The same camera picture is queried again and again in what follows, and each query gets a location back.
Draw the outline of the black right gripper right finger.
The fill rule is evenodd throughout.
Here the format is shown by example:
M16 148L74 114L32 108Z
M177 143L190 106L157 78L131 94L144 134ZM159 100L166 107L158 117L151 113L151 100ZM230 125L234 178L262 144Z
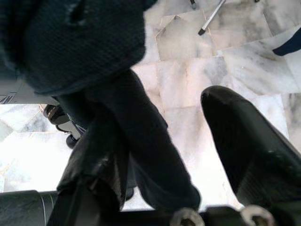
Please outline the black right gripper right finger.
M243 205L301 201L301 153L247 99L206 88L203 114L231 189Z

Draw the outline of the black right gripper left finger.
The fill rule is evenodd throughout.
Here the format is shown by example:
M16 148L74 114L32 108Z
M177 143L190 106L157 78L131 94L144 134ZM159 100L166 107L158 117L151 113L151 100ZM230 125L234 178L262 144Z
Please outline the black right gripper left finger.
M106 209L120 211L126 201L129 150L112 116L97 115L75 145L57 191L82 182Z

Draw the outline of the black shirt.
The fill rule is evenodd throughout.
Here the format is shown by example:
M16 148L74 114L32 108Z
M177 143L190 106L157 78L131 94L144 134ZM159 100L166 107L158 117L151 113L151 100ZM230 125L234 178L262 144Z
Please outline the black shirt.
M143 199L197 210L201 197L167 123L131 67L145 54L144 12L157 0L0 0L0 58L35 92L80 92L117 121Z

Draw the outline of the navy blue shirt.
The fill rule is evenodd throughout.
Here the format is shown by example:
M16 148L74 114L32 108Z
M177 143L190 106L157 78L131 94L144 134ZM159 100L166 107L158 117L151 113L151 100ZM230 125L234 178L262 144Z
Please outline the navy blue shirt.
M285 56L287 54L299 51L301 49L301 28L283 45L272 50L277 56Z

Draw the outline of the silver metal clothes rack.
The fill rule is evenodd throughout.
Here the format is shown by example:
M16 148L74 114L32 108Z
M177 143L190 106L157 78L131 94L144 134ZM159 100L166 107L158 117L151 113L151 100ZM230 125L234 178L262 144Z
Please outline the silver metal clothes rack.
M242 31L255 23L261 13L262 0L189 0L191 8L201 8L205 21L199 35L206 30Z

